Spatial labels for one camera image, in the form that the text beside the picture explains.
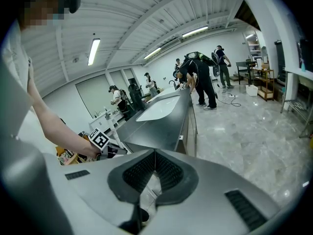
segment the white shirt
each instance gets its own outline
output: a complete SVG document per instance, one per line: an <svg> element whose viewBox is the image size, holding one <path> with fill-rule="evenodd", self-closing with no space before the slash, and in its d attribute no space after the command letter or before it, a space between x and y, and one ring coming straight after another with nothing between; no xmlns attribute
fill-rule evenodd
<svg viewBox="0 0 313 235"><path fill-rule="evenodd" d="M4 40L1 54L10 73L27 92L28 69L32 63L22 47L21 31L17 21L12 24ZM18 132L18 137L43 153L56 155L55 145L45 138L33 107L29 109Z"/></svg>
<svg viewBox="0 0 313 235"><path fill-rule="evenodd" d="M119 92L119 90L116 90L113 93L113 101L115 101L117 98L119 98L119 100L115 103L116 105L118 105L122 101L121 92Z"/></svg>
<svg viewBox="0 0 313 235"><path fill-rule="evenodd" d="M154 83L154 80L153 80L152 77L150 77L150 81L151 82L149 82L149 78L147 78L146 81L147 81L147 85L149 85L149 89L151 89L151 88L153 88L155 86L155 83Z"/></svg>

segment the white sink basin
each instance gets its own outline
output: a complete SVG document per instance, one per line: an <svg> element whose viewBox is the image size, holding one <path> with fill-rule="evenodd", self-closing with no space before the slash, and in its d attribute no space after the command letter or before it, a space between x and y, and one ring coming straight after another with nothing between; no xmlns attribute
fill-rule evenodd
<svg viewBox="0 0 313 235"><path fill-rule="evenodd" d="M166 117L173 111L175 105L177 104L179 100L179 97L180 95L176 95L176 96L165 98L163 100L156 102L150 108L145 110L144 113L141 114L141 116L137 118L136 121L140 122L140 121L156 120L156 119Z"/></svg>

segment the table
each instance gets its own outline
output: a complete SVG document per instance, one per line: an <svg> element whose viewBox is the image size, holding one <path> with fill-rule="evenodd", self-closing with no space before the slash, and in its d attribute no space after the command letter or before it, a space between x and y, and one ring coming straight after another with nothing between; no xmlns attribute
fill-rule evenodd
<svg viewBox="0 0 313 235"><path fill-rule="evenodd" d="M254 61L244 61L244 62L236 62L237 70L238 70L238 78L240 84L240 74L239 74L239 67L245 67L248 70L249 82L248 84L251 85L251 72L250 72L250 65L256 64Z"/></svg>

